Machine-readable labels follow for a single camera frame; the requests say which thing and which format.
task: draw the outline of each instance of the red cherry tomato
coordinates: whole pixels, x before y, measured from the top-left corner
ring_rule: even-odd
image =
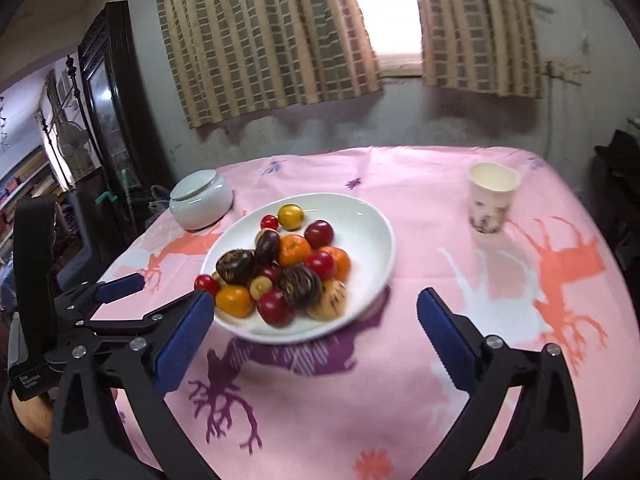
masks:
[[[212,276],[209,276],[208,274],[201,274],[196,278],[196,281],[193,282],[193,288],[194,290],[199,288],[206,290],[215,298],[216,294],[220,290],[220,284]]]
[[[331,245],[334,241],[334,228],[329,222],[316,220],[305,229],[305,238],[314,249]]]
[[[276,282],[281,270],[282,268],[278,264],[258,265],[255,267],[256,276],[266,276],[271,280],[271,283]]]
[[[324,251],[316,251],[305,260],[305,267],[314,270],[321,280],[328,280],[338,272],[334,257]]]
[[[260,229],[265,229],[267,227],[276,229],[277,231],[280,228],[280,222],[278,222],[278,219],[274,215],[267,215],[262,220],[260,220]]]
[[[262,319],[271,326],[285,326],[293,319],[293,309],[284,301],[284,292],[270,290],[257,302],[257,310]]]

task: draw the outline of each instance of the table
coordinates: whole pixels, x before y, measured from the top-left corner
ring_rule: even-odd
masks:
[[[485,160],[516,169],[523,184],[506,234],[479,244],[466,220],[466,172]],[[580,407],[585,474],[615,441],[640,397],[638,326],[602,236],[543,160],[511,148],[359,148],[262,158],[220,173],[234,208],[195,234],[162,215],[105,275],[140,270],[145,290],[94,319],[139,318],[189,292],[221,233],[286,196],[331,191],[367,200],[398,242],[385,295],[338,333],[272,348],[209,330],[166,403],[223,479],[411,478],[468,398],[417,322],[415,300],[426,286],[516,348],[561,345]],[[476,465],[494,455],[516,399],[510,392]],[[126,397],[117,402],[139,457],[157,465]]]

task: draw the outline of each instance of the glass cabinet door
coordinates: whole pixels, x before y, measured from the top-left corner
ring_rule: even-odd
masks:
[[[89,79],[95,115],[102,131],[102,142],[109,158],[116,169],[122,187],[139,186],[140,181],[133,168],[133,163],[118,123],[116,110],[111,100],[111,89],[104,61],[98,65]],[[126,170],[126,182],[123,170]]]

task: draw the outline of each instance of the bright window light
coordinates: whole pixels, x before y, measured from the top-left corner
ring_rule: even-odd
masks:
[[[357,0],[371,46],[385,57],[420,61],[422,33],[416,0]]]

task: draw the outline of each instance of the checkered curtain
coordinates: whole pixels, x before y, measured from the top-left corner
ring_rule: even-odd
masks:
[[[156,0],[191,128],[381,88],[355,0]]]
[[[541,98],[527,0],[418,0],[428,86]]]

